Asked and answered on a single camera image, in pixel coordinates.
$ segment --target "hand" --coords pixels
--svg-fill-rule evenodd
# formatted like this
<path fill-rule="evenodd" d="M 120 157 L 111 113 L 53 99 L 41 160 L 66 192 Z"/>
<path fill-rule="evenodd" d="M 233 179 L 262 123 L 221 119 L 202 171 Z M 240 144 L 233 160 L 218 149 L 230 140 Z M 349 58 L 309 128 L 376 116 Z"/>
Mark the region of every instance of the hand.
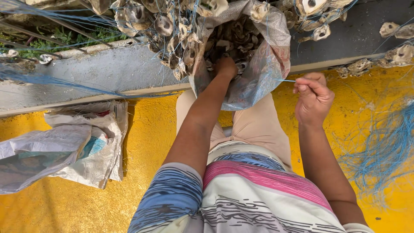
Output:
<path fill-rule="evenodd" d="M 329 113 L 335 94 L 326 87 L 322 73 L 312 72 L 296 79 L 293 93 L 298 93 L 295 116 L 299 126 L 322 127 Z"/>
<path fill-rule="evenodd" d="M 214 70 L 216 71 L 216 75 L 223 75 L 229 79 L 234 78 L 238 73 L 238 68 L 231 57 L 220 58 Z"/>

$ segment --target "beige pants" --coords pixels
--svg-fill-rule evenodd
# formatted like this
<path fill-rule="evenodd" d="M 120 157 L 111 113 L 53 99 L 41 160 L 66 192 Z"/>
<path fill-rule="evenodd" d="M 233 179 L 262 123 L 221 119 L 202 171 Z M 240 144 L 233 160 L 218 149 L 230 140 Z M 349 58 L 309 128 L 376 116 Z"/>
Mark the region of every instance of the beige pants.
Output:
<path fill-rule="evenodd" d="M 187 90 L 178 97 L 177 133 L 194 101 L 192 90 Z M 259 100 L 253 107 L 233 112 L 233 130 L 230 137 L 224 135 L 217 121 L 210 137 L 210 150 L 231 140 L 264 147 L 279 157 L 290 170 L 292 168 L 289 138 L 280 127 L 271 94 Z"/>

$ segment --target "yellow painted ground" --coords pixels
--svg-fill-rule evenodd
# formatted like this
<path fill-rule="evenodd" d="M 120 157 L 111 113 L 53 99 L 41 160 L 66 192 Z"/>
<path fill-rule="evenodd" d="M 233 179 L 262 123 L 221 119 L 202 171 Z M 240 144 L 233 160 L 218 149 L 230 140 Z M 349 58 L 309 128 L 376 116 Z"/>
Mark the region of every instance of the yellow painted ground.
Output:
<path fill-rule="evenodd" d="M 385 111 L 382 106 L 414 95 L 409 70 L 410 67 L 374 69 L 370 74 L 348 79 L 339 79 L 335 71 L 326 72 L 328 86 L 336 98 L 324 127 L 336 155 L 342 154 L 336 138 L 345 138 L 375 112 Z M 280 123 L 290 139 L 294 171 L 303 175 L 294 118 L 297 96 L 291 93 L 292 85 L 284 82 L 272 94 Z M 19 193 L 1 195 L 0 232 L 126 232 L 174 140 L 177 97 L 130 102 L 130 126 L 124 150 L 127 171 L 122 182 L 109 181 L 106 189 L 100 190 L 53 177 L 41 179 Z M 231 113 L 222 112 L 219 121 L 223 126 L 231 125 Z M 49 126 L 43 120 L 43 113 L 37 112 L 0 120 L 0 129 L 0 141 L 4 141 L 32 130 L 47 130 Z M 413 182 L 414 176 L 400 178 L 387 189 L 388 210 L 371 206 L 367 199 L 360 200 L 366 220 L 376 233 L 414 231 L 414 191 L 408 181 Z"/>

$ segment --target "plastic sack with oyster shells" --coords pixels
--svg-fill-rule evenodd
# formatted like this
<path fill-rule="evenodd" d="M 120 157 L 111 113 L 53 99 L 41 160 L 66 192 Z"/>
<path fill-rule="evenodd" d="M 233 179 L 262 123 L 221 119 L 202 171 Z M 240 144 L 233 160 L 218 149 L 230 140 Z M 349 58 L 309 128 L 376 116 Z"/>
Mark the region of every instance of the plastic sack with oyster shells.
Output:
<path fill-rule="evenodd" d="M 211 82 L 204 61 L 207 40 L 214 28 L 225 22 L 238 19 L 241 14 L 250 15 L 255 5 L 262 4 L 256 0 L 240 0 L 229 3 L 229 9 L 219 16 L 199 17 L 197 23 L 203 25 L 203 43 L 195 58 L 193 75 L 189 76 L 190 85 L 198 96 Z M 269 12 L 256 28 L 265 40 L 252 57 L 244 73 L 233 80 L 227 90 L 222 110 L 237 111 L 247 109 L 265 95 L 274 90 L 286 78 L 290 71 L 290 34 L 286 27 L 285 15 L 270 6 Z"/>

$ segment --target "pink stripe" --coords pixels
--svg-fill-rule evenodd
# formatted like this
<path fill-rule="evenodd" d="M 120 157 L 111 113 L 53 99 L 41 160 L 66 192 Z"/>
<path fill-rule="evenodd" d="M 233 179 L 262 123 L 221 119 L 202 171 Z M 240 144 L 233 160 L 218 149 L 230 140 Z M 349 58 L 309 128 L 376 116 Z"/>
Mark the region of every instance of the pink stripe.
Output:
<path fill-rule="evenodd" d="M 310 180 L 293 173 L 241 162 L 220 160 L 210 163 L 204 174 L 203 190 L 214 177 L 221 174 L 238 174 L 255 184 L 295 195 L 332 211 L 325 196 Z"/>

